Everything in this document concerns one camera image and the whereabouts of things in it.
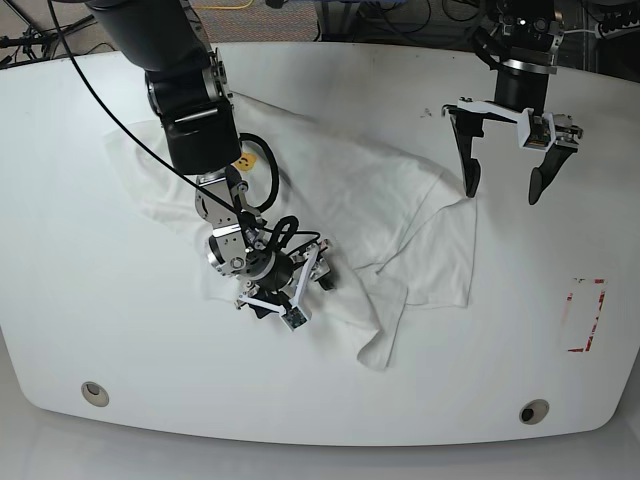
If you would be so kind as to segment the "red tape rectangle marking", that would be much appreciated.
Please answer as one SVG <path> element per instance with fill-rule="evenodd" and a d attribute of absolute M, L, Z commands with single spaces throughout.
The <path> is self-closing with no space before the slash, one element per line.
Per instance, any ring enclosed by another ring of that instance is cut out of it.
<path fill-rule="evenodd" d="M 576 278 L 572 281 L 562 317 L 561 349 L 585 353 L 591 349 L 601 315 L 607 281 Z"/>

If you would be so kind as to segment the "white power strip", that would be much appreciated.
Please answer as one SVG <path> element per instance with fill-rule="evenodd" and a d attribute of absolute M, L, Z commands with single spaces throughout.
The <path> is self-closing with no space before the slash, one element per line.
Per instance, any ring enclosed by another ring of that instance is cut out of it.
<path fill-rule="evenodd" d="M 613 39 L 638 31 L 639 18 L 631 15 L 609 15 L 598 23 L 596 36 L 600 39 Z"/>

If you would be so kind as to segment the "black tripod stand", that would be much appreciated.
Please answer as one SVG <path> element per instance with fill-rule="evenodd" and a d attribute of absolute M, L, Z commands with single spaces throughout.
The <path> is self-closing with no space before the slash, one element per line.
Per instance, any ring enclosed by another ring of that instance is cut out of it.
<path fill-rule="evenodd" d="M 1 58 L 1 68 L 8 69 L 53 59 L 54 50 L 60 43 L 56 28 L 42 29 L 15 1 L 4 1 L 4 4 L 26 27 L 17 38 L 1 36 L 1 48 L 14 49 L 12 54 Z"/>

